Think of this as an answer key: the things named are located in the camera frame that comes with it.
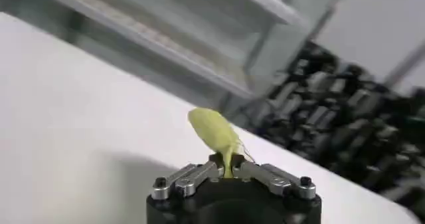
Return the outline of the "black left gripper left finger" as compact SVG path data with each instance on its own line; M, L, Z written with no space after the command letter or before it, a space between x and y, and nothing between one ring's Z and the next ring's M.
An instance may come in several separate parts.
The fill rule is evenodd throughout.
M183 197L190 197L205 180L223 175L223 156L213 154L204 164L188 164L170 176L158 177L153 184L151 197L154 200L166 200L175 192Z

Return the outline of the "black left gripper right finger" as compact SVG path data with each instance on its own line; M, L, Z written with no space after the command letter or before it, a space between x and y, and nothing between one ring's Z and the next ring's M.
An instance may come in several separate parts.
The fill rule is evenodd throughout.
M233 154L230 166L234 177L255 179L265 185L274 195L294 194L300 199L316 197L316 185L310 177L296 177L272 164L257 165L240 154Z

